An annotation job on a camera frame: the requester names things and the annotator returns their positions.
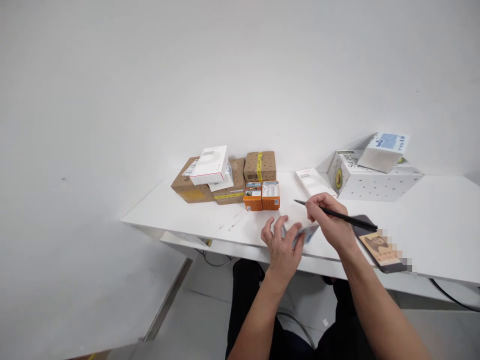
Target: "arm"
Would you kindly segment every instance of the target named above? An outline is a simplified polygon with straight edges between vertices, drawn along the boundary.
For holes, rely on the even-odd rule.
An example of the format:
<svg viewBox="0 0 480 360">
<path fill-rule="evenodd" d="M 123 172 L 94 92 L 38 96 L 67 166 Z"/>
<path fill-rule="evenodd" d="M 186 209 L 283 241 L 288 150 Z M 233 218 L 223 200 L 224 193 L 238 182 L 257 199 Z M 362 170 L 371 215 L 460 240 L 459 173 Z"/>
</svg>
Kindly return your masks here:
<svg viewBox="0 0 480 360">
<path fill-rule="evenodd" d="M 306 203 L 308 218 L 318 221 L 325 238 L 338 252 L 358 318 L 376 357 L 431 359 L 414 327 L 361 252 L 351 225 L 326 215 L 319 206 L 345 215 L 348 215 L 347 208 L 327 193 L 314 195 Z"/>
<path fill-rule="evenodd" d="M 228 360 L 268 360 L 270 356 L 277 309 L 287 285 L 299 266 L 305 239 L 305 234 L 301 235 L 295 249 L 292 249 L 295 235 L 301 228 L 300 223 L 293 225 L 285 238 L 282 238 L 282 226 L 287 219 L 286 215 L 280 216 L 272 234 L 274 218 L 271 217 L 261 231 L 261 239 L 270 251 L 270 267 L 265 273 L 265 279 L 243 322 Z"/>
</svg>

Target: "forearm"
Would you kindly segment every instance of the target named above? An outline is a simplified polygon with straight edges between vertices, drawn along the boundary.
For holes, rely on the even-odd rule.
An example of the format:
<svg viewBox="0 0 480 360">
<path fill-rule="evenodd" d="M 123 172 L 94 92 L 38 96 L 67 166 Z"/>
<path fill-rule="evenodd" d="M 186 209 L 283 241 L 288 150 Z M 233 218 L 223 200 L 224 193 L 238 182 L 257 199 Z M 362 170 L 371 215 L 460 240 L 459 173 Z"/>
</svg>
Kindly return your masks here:
<svg viewBox="0 0 480 360">
<path fill-rule="evenodd" d="M 228 360 L 268 360 L 275 316 L 285 290 L 267 271 Z"/>
<path fill-rule="evenodd" d="M 358 318 L 379 359 L 430 359 L 417 332 L 392 300 L 360 248 L 340 255 Z"/>
</svg>

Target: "finger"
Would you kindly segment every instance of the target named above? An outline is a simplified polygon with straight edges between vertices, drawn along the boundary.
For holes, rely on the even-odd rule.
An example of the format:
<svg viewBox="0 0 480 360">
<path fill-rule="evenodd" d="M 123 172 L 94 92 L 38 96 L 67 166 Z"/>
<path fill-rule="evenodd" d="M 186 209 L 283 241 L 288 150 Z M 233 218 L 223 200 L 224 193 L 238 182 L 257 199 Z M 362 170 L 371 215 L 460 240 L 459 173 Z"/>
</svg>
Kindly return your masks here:
<svg viewBox="0 0 480 360">
<path fill-rule="evenodd" d="M 294 223 L 290 229 L 285 234 L 285 239 L 284 241 L 290 244 L 290 249 L 292 248 L 292 245 L 294 243 L 295 235 L 299 232 L 299 230 L 302 228 L 302 223 L 301 222 L 296 222 Z"/>
<path fill-rule="evenodd" d="M 274 223 L 274 220 L 275 218 L 273 216 L 269 218 L 266 221 L 263 229 L 261 229 L 260 238 L 267 245 L 270 244 L 270 242 L 272 241 L 272 238 L 274 237 L 274 235 L 272 234 L 272 224 Z"/>
<path fill-rule="evenodd" d="M 300 234 L 296 240 L 295 248 L 293 249 L 293 255 L 298 258 L 302 257 L 302 252 L 304 251 L 305 236 L 305 233 Z"/>
<path fill-rule="evenodd" d="M 313 195 L 308 199 L 307 203 L 314 203 L 317 206 L 322 206 L 324 208 L 333 210 L 337 213 L 348 215 L 349 212 L 347 208 L 337 201 L 332 195 L 327 192 L 322 192 L 316 195 Z"/>
<path fill-rule="evenodd" d="M 307 201 L 305 206 L 306 206 L 306 211 L 308 215 L 314 218 L 315 220 L 317 220 L 318 223 L 320 224 L 320 227 L 326 226 L 327 224 L 330 223 L 331 221 L 330 218 L 316 204 L 314 204 L 313 202 Z"/>
<path fill-rule="evenodd" d="M 284 223 L 289 219 L 288 215 L 283 215 L 278 218 L 275 225 L 273 225 L 273 238 L 276 240 L 282 239 L 282 227 Z"/>
</svg>

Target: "avocado illustration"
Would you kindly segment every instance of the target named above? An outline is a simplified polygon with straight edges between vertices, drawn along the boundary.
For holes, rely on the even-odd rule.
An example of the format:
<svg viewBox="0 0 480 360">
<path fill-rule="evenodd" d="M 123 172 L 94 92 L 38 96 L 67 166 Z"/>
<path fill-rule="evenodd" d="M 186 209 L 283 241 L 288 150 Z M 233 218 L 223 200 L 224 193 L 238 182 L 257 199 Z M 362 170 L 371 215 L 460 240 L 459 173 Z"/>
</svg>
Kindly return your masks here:
<svg viewBox="0 0 480 360">
<path fill-rule="evenodd" d="M 338 168 L 335 175 L 335 186 L 337 189 L 340 189 L 342 187 L 343 179 L 344 177 L 342 174 L 342 169 Z"/>
</svg>

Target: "pen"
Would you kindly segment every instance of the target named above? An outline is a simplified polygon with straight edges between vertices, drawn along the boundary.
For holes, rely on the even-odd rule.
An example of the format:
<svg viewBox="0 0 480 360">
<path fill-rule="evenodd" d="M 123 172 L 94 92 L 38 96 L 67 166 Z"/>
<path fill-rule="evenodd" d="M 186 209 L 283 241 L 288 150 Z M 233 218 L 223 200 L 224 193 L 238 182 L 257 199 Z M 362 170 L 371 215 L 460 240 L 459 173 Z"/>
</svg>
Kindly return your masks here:
<svg viewBox="0 0 480 360">
<path fill-rule="evenodd" d="M 296 201 L 297 203 L 299 204 L 302 204 L 302 205 L 305 205 L 305 201 L 301 201 L 301 200 L 294 200 Z M 365 221 L 362 221 L 362 220 L 358 220 L 354 217 L 351 217 L 351 216 L 348 216 L 348 215 L 343 215 L 339 212 L 336 212 L 336 211 L 332 211 L 332 210 L 329 210 L 325 207 L 321 207 L 319 206 L 319 208 L 325 213 L 325 214 L 328 214 L 328 215 L 331 215 L 331 216 L 334 216 L 336 218 L 339 218 L 339 219 L 342 219 L 342 220 L 345 220 L 347 223 L 350 223 L 352 225 L 355 225 L 359 228 L 363 228 L 363 229 L 366 229 L 366 230 L 371 230 L 373 232 L 376 232 L 377 229 L 379 228 L 377 225 L 375 224 L 371 224 L 371 223 L 368 223 L 368 222 L 365 222 Z"/>
</svg>

